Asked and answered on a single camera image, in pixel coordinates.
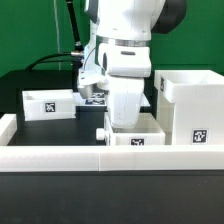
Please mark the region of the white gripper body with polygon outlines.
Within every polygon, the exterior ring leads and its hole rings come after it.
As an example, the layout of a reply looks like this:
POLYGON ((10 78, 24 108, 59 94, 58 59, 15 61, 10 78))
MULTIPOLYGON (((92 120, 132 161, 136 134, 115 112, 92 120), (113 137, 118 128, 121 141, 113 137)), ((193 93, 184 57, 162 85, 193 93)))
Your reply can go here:
POLYGON ((101 43, 98 63, 109 85, 107 108, 113 128, 133 128, 138 120, 144 78, 151 73, 148 47, 101 43))

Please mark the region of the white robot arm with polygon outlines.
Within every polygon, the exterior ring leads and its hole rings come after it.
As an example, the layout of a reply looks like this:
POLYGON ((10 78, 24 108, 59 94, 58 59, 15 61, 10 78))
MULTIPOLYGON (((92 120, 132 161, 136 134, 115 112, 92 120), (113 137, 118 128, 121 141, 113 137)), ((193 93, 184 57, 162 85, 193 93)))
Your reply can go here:
POLYGON ((88 99, 92 87, 106 92, 109 121, 114 128, 137 123, 144 79, 151 74, 150 42, 184 19, 187 0, 86 0, 92 37, 84 50, 77 87, 88 99))

